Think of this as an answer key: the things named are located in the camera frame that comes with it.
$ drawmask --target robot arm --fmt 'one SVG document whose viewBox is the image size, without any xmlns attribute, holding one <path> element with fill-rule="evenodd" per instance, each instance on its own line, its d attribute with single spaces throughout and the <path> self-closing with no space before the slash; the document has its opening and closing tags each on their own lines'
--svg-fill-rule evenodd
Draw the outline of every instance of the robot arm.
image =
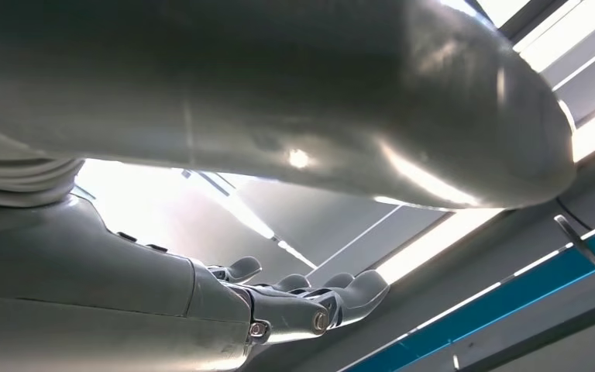
<svg viewBox="0 0 595 372">
<path fill-rule="evenodd" d="M 228 370 L 253 345 L 362 319 L 389 289 L 374 271 L 323 288 L 241 284 L 259 269 L 140 246 L 76 197 L 0 207 L 0 371 Z"/>
<path fill-rule="evenodd" d="M 242 284 L 108 232 L 81 158 L 440 209 L 573 180 L 547 84 L 463 0 L 0 0 L 0 371 L 227 370 L 362 319 L 372 271 Z"/>
</svg>

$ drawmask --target metal screw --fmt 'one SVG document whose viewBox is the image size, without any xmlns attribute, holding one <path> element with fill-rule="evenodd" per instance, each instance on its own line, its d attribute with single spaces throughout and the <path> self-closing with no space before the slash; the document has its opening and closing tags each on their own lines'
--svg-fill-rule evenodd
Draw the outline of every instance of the metal screw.
<svg viewBox="0 0 595 372">
<path fill-rule="evenodd" d="M 263 323 L 252 323 L 249 327 L 249 335 L 252 337 L 263 337 L 266 334 L 267 327 Z"/>
<path fill-rule="evenodd" d="M 329 317 L 324 312 L 317 312 L 314 316 L 314 329 L 317 332 L 324 332 L 327 329 Z"/>
</svg>

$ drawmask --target blue panel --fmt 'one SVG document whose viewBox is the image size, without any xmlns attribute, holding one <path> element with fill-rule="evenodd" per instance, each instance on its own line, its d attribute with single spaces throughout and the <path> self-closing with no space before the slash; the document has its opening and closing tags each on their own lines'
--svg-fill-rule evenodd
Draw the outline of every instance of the blue panel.
<svg viewBox="0 0 595 372">
<path fill-rule="evenodd" d="M 595 253 L 595 236 L 587 240 Z M 386 349 L 348 372 L 393 372 L 448 346 L 595 272 L 576 249 L 567 249 Z"/>
</svg>

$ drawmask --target black cable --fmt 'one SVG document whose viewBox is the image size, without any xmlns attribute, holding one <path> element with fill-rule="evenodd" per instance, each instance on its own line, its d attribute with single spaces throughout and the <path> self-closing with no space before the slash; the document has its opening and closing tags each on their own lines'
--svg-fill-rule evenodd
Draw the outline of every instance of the black cable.
<svg viewBox="0 0 595 372">
<path fill-rule="evenodd" d="M 577 215 L 575 215 L 573 212 L 571 212 L 566 205 L 564 205 L 564 203 L 562 203 L 562 200 L 560 200 L 560 198 L 555 198 L 555 201 L 558 203 L 558 205 L 560 206 L 560 208 L 567 214 L 569 215 L 569 217 L 571 217 L 572 219 L 574 219 L 576 222 L 578 222 L 582 227 L 584 227 L 585 229 L 587 229 L 587 231 L 592 231 L 594 230 L 594 228 L 592 228 L 590 225 L 587 225 L 582 219 L 580 219 Z"/>
</svg>

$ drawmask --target metal rod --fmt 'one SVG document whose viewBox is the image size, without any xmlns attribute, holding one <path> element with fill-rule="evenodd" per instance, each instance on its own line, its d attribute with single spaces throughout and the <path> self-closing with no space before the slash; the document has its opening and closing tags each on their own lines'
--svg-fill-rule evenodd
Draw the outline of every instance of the metal rod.
<svg viewBox="0 0 595 372">
<path fill-rule="evenodd" d="M 580 235 L 569 224 L 569 221 L 563 215 L 557 215 L 554 220 L 558 223 L 562 231 L 569 237 L 571 243 L 595 266 L 595 254 L 590 247 L 580 238 Z"/>
</svg>

